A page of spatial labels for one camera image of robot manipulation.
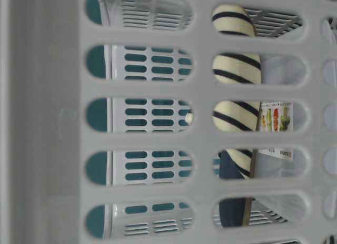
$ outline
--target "cream fabric with navy stripes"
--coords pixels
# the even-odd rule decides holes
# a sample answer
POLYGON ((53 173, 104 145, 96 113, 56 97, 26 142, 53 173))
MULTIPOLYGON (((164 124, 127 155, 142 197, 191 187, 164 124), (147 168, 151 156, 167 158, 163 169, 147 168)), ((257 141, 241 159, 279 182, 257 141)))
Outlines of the cream fabric with navy stripes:
MULTIPOLYGON (((214 10, 213 24, 224 34, 255 36, 255 31, 245 10, 235 5, 221 5, 214 10)), ((213 71, 216 79, 223 84, 260 84, 260 56, 256 54, 223 53, 214 59, 213 71)), ((222 101, 214 108, 213 120, 224 132, 255 131, 259 116, 259 101, 222 101)), ((191 123, 193 113, 188 113, 186 122, 191 123)), ((237 149, 226 150, 242 176, 249 178, 252 160, 250 154, 237 149)))

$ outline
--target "striped towel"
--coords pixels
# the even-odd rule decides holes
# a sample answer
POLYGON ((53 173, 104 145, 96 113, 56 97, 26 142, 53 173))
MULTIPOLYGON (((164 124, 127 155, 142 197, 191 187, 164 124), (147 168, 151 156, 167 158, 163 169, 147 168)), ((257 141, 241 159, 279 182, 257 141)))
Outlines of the striped towel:
MULTIPOLYGON (((213 14, 213 25, 229 35, 255 36, 255 29, 245 10, 235 5, 221 5, 213 14)), ((256 54, 223 53, 213 63, 215 77, 224 84, 260 84, 260 57, 256 54)), ((214 108, 213 121, 224 132, 256 131, 259 101, 222 101, 214 108)), ((193 113, 186 115, 186 122, 193 113)), ((227 149, 220 153, 222 179, 249 179, 252 151, 227 149)), ((220 202, 220 220, 223 227, 243 225, 245 210, 250 208, 246 199, 226 199, 220 202)))

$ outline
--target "dark blue fabric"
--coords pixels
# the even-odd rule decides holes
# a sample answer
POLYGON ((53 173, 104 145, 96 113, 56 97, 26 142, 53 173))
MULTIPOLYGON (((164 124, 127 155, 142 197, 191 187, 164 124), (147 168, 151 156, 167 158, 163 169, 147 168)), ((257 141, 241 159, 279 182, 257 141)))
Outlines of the dark blue fabric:
MULTIPOLYGON (((222 179, 244 179, 227 151, 222 151, 220 154, 219 177, 222 179)), ((245 203, 245 198, 225 199, 219 203, 222 227, 242 226, 245 203)))

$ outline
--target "vegetable picture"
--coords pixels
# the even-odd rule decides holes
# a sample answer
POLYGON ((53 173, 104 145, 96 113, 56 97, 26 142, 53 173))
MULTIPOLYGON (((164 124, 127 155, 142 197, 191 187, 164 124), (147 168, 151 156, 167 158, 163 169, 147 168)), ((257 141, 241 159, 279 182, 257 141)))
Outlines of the vegetable picture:
POLYGON ((270 108, 267 111, 267 128, 268 132, 272 131, 272 110, 270 108))
POLYGON ((274 131, 276 132, 279 129, 279 110, 274 110, 274 131))
POLYGON ((283 109, 283 115, 281 115, 281 126, 280 131, 287 131, 288 125, 290 123, 290 116, 287 116, 288 109, 285 107, 283 109))

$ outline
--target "product label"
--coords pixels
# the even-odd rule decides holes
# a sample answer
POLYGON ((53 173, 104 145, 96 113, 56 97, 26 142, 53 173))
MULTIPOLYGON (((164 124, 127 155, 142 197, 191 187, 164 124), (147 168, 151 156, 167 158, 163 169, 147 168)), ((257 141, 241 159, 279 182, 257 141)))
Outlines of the product label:
MULTIPOLYGON (((268 133, 293 131, 293 103, 261 102, 260 131, 268 133)), ((261 148, 259 153, 285 160, 293 159, 293 150, 289 148, 261 148)))

